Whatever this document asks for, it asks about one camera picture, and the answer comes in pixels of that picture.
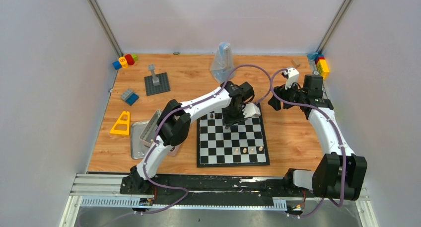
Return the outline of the black white chessboard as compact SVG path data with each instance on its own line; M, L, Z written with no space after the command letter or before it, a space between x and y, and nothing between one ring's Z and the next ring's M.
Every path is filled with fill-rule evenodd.
M197 167L268 166L269 151L263 116L248 118L226 129L220 109L197 123Z

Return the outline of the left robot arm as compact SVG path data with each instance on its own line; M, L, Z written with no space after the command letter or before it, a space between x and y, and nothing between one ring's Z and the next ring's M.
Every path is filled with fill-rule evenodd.
M142 161L131 167L130 174L122 179L120 193L148 193L152 188L152 178L169 151L183 143L191 124L208 113L220 109L223 124L227 127L251 117L259 117L261 111L258 105L246 103L253 94L253 88L247 82L235 85L226 81L219 88L196 99L184 102L170 100L156 122L151 147Z

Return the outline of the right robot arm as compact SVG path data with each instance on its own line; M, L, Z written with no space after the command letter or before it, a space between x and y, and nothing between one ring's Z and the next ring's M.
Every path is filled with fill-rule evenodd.
M282 69L279 73L286 78L286 83L274 86L276 76L271 77L273 96L268 104L276 111L299 107L314 128L324 153L315 171L290 168L285 175L284 191L296 196L303 189L309 190L338 207L345 200L357 200L365 179L367 160L356 155L342 135L333 105L323 97L323 77L306 75L303 86L300 86L297 84L298 71Z

